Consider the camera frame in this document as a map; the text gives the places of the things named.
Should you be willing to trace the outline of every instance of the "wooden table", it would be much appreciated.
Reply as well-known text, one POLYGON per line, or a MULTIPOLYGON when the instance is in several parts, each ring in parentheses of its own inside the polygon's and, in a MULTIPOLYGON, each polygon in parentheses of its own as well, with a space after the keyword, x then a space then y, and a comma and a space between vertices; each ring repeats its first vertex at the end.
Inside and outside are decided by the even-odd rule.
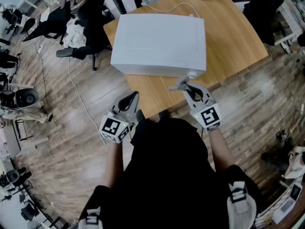
MULTIPOLYGON (((191 4, 204 19, 205 25, 207 71, 194 82, 212 87, 268 56, 255 30, 231 0, 160 0, 150 6, 170 10, 181 2, 191 4)), ((131 13, 162 12, 144 6, 131 13)), ((196 16, 188 5, 180 5, 169 13, 196 16)), ((104 25, 112 46, 118 22, 116 19, 104 25)), ((182 92, 167 89, 175 85, 176 78, 149 75, 125 77, 131 89, 140 93, 139 104, 146 118, 185 100, 182 92)))

